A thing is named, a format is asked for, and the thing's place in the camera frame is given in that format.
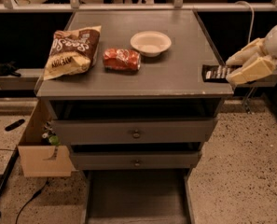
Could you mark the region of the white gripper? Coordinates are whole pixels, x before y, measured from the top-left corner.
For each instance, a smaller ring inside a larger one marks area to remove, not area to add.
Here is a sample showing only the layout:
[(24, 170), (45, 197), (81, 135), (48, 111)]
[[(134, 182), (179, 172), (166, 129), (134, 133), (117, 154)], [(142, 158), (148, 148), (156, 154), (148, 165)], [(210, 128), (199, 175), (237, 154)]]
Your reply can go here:
[(226, 76), (226, 80), (233, 86), (270, 76), (277, 68), (277, 25), (265, 38), (257, 38), (231, 55), (225, 65), (238, 65), (237, 69)]

